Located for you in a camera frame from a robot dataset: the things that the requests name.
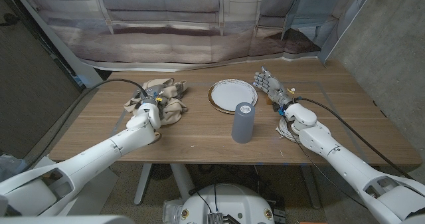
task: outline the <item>printed backdrop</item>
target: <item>printed backdrop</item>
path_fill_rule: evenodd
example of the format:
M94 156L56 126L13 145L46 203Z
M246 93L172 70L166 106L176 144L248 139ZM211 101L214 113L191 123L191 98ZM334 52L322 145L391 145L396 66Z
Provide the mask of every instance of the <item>printed backdrop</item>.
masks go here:
M77 57L104 69L153 63L197 68L247 59L315 56L355 2L27 1Z

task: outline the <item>beige cloth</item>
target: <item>beige cloth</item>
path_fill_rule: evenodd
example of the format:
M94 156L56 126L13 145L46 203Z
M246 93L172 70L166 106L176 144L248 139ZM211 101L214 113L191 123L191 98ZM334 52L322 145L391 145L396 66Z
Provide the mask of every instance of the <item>beige cloth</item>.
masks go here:
M174 124L181 119L181 114L184 112L187 112L186 105L179 99L170 98L163 109L164 119L161 120L161 125Z
M181 119L181 114L187 112L186 105L180 100L183 97L184 91L187 89L186 81L180 81L174 83L173 78L163 78L149 80L145 82L142 87L147 89L149 87L165 84L167 87L163 89L162 97L167 98L167 103L165 105L158 105L159 117L161 119L161 125L174 124ZM140 106L141 98L132 98L126 104L124 104L124 109L127 112L134 112Z

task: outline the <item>white robotic arm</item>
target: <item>white robotic arm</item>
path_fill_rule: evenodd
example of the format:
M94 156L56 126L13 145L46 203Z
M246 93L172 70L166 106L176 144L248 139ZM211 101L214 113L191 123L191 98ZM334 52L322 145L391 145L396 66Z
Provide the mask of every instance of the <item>white robotic arm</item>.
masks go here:
M155 129L160 126L158 107L142 104L119 134L69 160L32 169L1 182L0 195L8 199L8 214L56 215L93 177L123 155L152 143Z
M425 185L377 171L344 148L332 138L329 129L317 121L311 110L289 98L282 85L268 85L276 83L277 79L264 67L262 73L256 73L254 78L254 86L268 93L270 99L279 104L286 121L293 122L291 129L295 136L299 136L302 145L325 158L335 168L359 194L379 223L402 223L425 210Z

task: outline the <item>gray cup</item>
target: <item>gray cup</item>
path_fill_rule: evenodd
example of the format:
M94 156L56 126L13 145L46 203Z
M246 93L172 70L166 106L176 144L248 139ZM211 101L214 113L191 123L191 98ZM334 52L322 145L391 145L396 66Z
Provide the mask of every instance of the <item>gray cup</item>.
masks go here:
M232 138L239 144L245 144L252 138L254 128L255 108L252 104L243 102L236 106L232 128Z

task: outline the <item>white cable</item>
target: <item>white cable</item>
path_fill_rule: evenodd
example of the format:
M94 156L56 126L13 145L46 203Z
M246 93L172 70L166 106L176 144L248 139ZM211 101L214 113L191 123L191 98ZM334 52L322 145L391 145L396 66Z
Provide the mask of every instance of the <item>white cable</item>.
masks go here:
M291 141L292 141L292 142L294 142L294 143L300 143L300 142L301 142L301 141L299 140L298 135L296 135L296 134L292 134L292 133L288 130L288 123L286 122L286 120L285 120L285 118L284 118L284 117L282 117L282 118L280 119L279 126L278 126L278 127L276 127L276 131L278 131L278 132L279 132L279 134L280 134L282 137L285 137L285 138L287 138L287 139L291 140Z

